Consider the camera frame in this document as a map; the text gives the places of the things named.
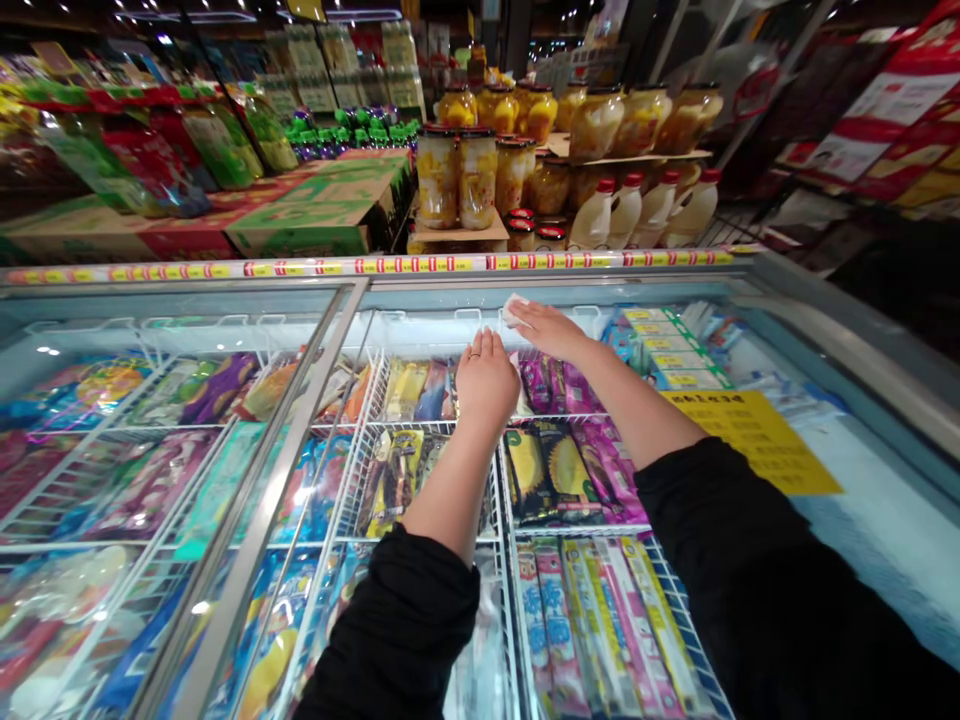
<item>yellow ice cream package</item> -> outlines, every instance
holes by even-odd
[[[540,437],[547,479],[557,493],[560,517],[573,525],[602,524],[603,505],[570,434],[570,426],[537,422],[534,427]]]
[[[555,518],[559,498],[544,471],[536,432],[517,428],[507,430],[505,437],[514,520],[519,525],[539,525]]]

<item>store shelf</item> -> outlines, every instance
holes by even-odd
[[[568,158],[570,157],[570,133],[550,133],[546,145],[542,145],[541,147],[547,148],[557,157]],[[656,153],[649,153],[647,155],[637,155],[629,158],[603,158],[601,160],[577,163],[571,161],[571,164],[585,166],[618,165],[621,163],[650,162],[653,160],[701,160],[712,156],[713,153],[709,150],[694,150],[686,155],[657,155]]]

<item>green ice cream package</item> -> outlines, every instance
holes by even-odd
[[[590,479],[577,443],[566,423],[533,423],[540,436],[540,452],[547,480],[558,496],[561,519],[572,525],[600,525],[603,505]]]

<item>white plastic bottle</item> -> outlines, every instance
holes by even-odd
[[[605,246],[610,235],[610,207],[613,205],[613,178],[603,178],[573,219],[568,250],[594,250]]]
[[[623,187],[613,196],[613,212],[610,215],[610,239],[607,247],[611,250],[623,250],[630,241],[633,229],[640,221],[643,198],[640,197],[640,184],[643,173],[630,173],[623,181]]]
[[[673,203],[677,199],[677,184],[680,182],[680,173],[668,170],[663,174],[660,184],[648,192],[643,198],[643,207],[640,210],[640,221],[633,230],[633,236],[627,247],[650,248],[656,247],[660,236],[667,228]]]
[[[674,208],[660,245],[666,248],[693,247],[717,211],[719,170],[704,170],[700,181],[690,191],[686,207]]]

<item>yellow price sign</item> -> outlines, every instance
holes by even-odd
[[[843,492],[758,390],[683,390],[662,394],[708,433],[746,455],[754,472],[786,495]]]

